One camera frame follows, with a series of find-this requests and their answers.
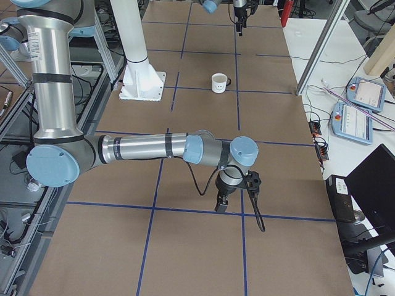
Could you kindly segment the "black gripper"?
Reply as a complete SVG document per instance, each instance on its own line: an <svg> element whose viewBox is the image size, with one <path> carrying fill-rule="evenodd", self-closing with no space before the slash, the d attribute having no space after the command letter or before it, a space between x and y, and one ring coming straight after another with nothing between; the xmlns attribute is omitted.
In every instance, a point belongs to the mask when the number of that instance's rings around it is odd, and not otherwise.
<svg viewBox="0 0 395 296"><path fill-rule="evenodd" d="M228 196L232 194L236 189L243 189L244 183L240 173L236 177L231 176L226 170L222 170L218 173L215 185L217 187L217 204L215 206L215 212L225 213L228 208Z"/></svg>
<svg viewBox="0 0 395 296"><path fill-rule="evenodd" d="M247 22L247 5L233 6L236 20L236 32L238 36L243 35L243 27L246 27Z"/></svg>

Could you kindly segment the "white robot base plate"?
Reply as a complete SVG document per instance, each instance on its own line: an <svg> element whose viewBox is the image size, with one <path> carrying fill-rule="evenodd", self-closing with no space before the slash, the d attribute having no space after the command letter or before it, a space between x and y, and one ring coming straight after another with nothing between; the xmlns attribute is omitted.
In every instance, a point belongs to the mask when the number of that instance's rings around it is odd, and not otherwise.
<svg viewBox="0 0 395 296"><path fill-rule="evenodd" d="M164 90L166 79L165 72L155 72L156 77L143 83L143 79L136 72L135 79L132 78L131 71L127 68L122 81L122 88L119 93L121 100L136 101L160 101Z"/></svg>

